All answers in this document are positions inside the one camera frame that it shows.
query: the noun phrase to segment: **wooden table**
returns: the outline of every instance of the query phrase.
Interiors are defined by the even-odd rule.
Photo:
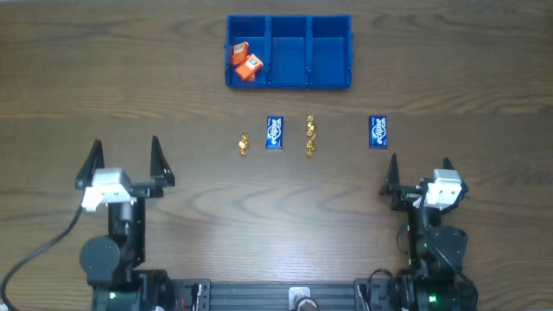
[[[106,165],[149,179],[160,137],[177,186],[149,201],[147,263],[173,278],[353,280],[407,266],[406,220],[378,196],[396,152],[415,184],[449,156],[470,192],[444,218],[469,236],[482,310],[553,306],[553,4],[320,0],[5,2],[0,5],[0,272],[65,228],[95,137]],[[345,92],[235,92],[224,82],[228,14],[351,14]],[[319,138],[305,156],[305,119]],[[388,116],[389,148],[367,148]],[[267,115],[284,150],[264,148]],[[240,133],[250,133],[247,158]],[[88,309],[79,250],[106,210],[26,266],[24,310]]]

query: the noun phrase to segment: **empty tray compartment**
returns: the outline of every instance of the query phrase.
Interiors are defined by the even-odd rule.
[[[226,61],[226,83],[230,87],[265,87],[266,70],[268,60],[265,55],[265,16],[228,16],[228,44]],[[248,42],[250,45],[248,54],[255,54],[264,67],[256,73],[255,81],[242,81],[236,74],[235,66],[230,62],[232,46],[238,43]]]
[[[347,88],[351,83],[350,16],[313,16],[313,88]]]
[[[307,87],[307,17],[273,16],[270,20],[270,84]]]

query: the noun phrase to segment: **table surface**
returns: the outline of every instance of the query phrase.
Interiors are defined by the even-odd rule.
[[[552,10],[506,0],[3,2],[0,273],[67,226],[94,138],[106,165],[146,181],[158,135],[177,185],[148,203],[145,268],[214,281],[405,268],[395,238],[406,215],[378,196],[391,154],[408,184],[449,156],[470,191],[444,223],[467,232],[479,309],[551,308]],[[351,14],[351,88],[227,88],[226,16],[236,13]],[[386,150],[367,148],[371,114],[388,116]],[[282,152],[264,148],[268,115],[285,118]],[[105,209],[85,213],[16,275],[13,302],[89,308],[79,250],[106,230]]]

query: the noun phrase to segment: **blue tray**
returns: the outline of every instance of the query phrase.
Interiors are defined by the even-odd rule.
[[[231,88],[346,89],[352,82],[350,16],[228,16],[226,85]],[[247,41],[264,67],[242,81],[231,46]]]

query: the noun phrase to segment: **wood grain tabletop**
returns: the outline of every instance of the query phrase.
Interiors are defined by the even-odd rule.
[[[470,190],[444,223],[467,232],[481,310],[553,308],[553,3],[510,0],[158,0],[0,3],[0,275],[62,231],[94,138],[149,179],[158,135],[176,187],[147,207],[147,269],[212,281],[333,280],[406,268],[406,214],[378,195],[392,153],[416,184],[450,157]],[[225,86],[229,14],[350,14],[349,90]],[[305,119],[317,150],[305,156]],[[368,149],[367,118],[389,147]],[[284,149],[265,150],[268,115]],[[240,134],[250,134],[247,157]],[[79,266],[107,212],[25,266],[23,310],[86,310]]]

